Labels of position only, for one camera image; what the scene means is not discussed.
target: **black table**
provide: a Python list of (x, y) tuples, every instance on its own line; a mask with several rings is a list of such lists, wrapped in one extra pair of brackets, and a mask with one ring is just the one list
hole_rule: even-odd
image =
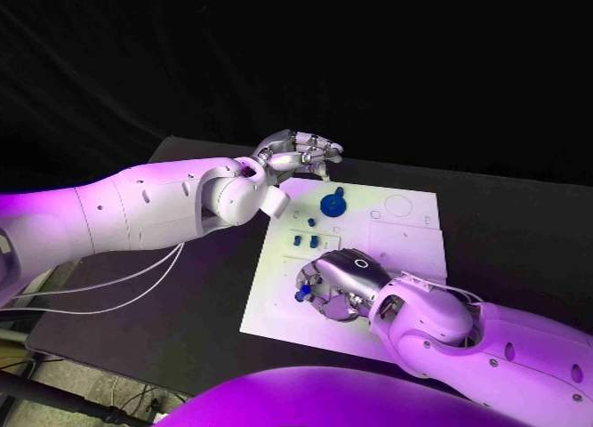
[[(250, 152), (169, 137), (151, 162)], [(334, 181), (434, 192), (447, 283), (593, 334), (591, 188), (351, 159), (329, 168)], [(442, 388), (431, 380), (411, 379), (390, 363), (238, 332), (267, 221), (259, 212), (244, 225), (188, 242), (161, 285), (122, 309), (90, 316), (47, 313), (28, 348), (190, 395), (243, 374), (305, 365), (349, 367)], [(84, 258), (67, 288), (133, 273), (166, 252)], [(132, 299), (164, 269), (119, 285), (60, 295), (51, 307), (107, 308)]]

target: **white board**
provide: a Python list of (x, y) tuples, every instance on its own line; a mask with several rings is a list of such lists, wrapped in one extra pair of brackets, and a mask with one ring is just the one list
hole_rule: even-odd
[[(336, 187), (342, 187), (347, 210), (329, 218), (321, 213), (319, 201)], [(355, 248), (388, 271), (406, 270), (443, 283), (447, 274), (436, 195), (298, 178), (285, 181), (280, 190), (292, 201), (267, 226), (240, 332), (391, 362), (367, 330), (365, 318), (338, 323), (306, 302), (296, 302), (296, 274), (323, 252)], [(300, 236), (299, 246), (293, 245), (295, 235)], [(318, 236), (316, 248), (309, 247), (312, 235)]]

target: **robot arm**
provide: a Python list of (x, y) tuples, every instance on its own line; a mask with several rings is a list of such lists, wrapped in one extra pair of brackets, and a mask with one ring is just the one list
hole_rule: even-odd
[(0, 194), (0, 307), (53, 266), (107, 251), (158, 249), (240, 225), (289, 203), (293, 171), (323, 179), (342, 148), (309, 133), (270, 135), (250, 157), (130, 167), (81, 187)]
[(296, 288), (296, 300), (326, 318), (368, 318), (410, 375), (529, 425), (593, 425), (593, 336), (524, 311), (463, 303), (406, 272), (390, 278), (354, 249), (305, 265)]

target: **blue component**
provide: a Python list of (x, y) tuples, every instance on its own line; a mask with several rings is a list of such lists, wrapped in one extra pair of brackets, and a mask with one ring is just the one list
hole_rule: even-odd
[(319, 202), (321, 213), (331, 218), (341, 216), (347, 209), (347, 204), (342, 198), (342, 187), (338, 187), (334, 194), (323, 196)]

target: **black curtain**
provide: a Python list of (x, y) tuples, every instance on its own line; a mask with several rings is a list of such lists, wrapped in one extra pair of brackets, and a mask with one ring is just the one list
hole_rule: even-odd
[(0, 190), (93, 181), (171, 134), (283, 128), (347, 157), (593, 186), (593, 28), (365, 6), (0, 1)]

